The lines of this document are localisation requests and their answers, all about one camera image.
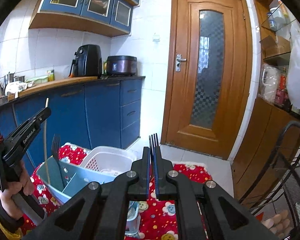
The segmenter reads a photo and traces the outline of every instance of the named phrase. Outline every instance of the human hand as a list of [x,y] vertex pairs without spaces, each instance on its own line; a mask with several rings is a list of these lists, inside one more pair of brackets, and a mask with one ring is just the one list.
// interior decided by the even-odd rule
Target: human hand
[[34,185],[30,180],[30,176],[25,168],[23,161],[20,162],[22,169],[20,182],[7,182],[7,188],[2,192],[0,190],[0,200],[6,213],[15,220],[23,216],[23,212],[17,207],[11,197],[17,194],[23,187],[23,193],[28,196],[34,192]]

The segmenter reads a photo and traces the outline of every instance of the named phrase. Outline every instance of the drawer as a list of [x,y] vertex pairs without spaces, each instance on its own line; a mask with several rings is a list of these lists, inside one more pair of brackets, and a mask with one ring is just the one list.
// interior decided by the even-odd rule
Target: drawer
[[141,100],[121,106],[121,130],[140,119]]
[[127,148],[140,136],[140,119],[121,131],[121,148]]
[[124,80],[120,82],[121,106],[141,99],[141,79]]

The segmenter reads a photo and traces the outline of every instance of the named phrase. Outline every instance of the black fork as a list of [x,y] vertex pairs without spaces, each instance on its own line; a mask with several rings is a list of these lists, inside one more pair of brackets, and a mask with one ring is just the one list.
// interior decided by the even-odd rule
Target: black fork
[[65,188],[66,185],[65,185],[65,183],[63,181],[63,178],[62,178],[62,171],[61,171],[61,166],[60,166],[60,163],[59,163],[59,148],[60,148],[60,135],[55,134],[53,136],[53,140],[52,140],[51,152],[52,152],[53,158],[56,160],[56,162],[59,166],[62,185],[63,185],[63,188]]

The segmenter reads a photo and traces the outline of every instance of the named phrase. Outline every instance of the cardboard box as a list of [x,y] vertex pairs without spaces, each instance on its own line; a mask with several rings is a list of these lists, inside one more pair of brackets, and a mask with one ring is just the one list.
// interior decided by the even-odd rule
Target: cardboard box
[[290,41],[281,36],[267,36],[260,41],[261,49],[265,53],[265,57],[272,57],[286,52],[290,52]]

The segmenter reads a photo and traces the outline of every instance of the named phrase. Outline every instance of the tiled floor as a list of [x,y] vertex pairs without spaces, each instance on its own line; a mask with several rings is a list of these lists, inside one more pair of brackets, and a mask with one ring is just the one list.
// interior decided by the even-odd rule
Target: tiled floor
[[[129,150],[133,151],[139,159],[142,157],[143,147],[148,145],[149,142],[147,140],[139,139],[132,146],[130,146]],[[170,147],[167,145],[161,145],[160,150],[162,157],[170,161],[204,163],[213,180],[223,187],[223,189],[226,190],[226,192],[228,192],[231,196],[234,196],[232,173],[229,161]]]

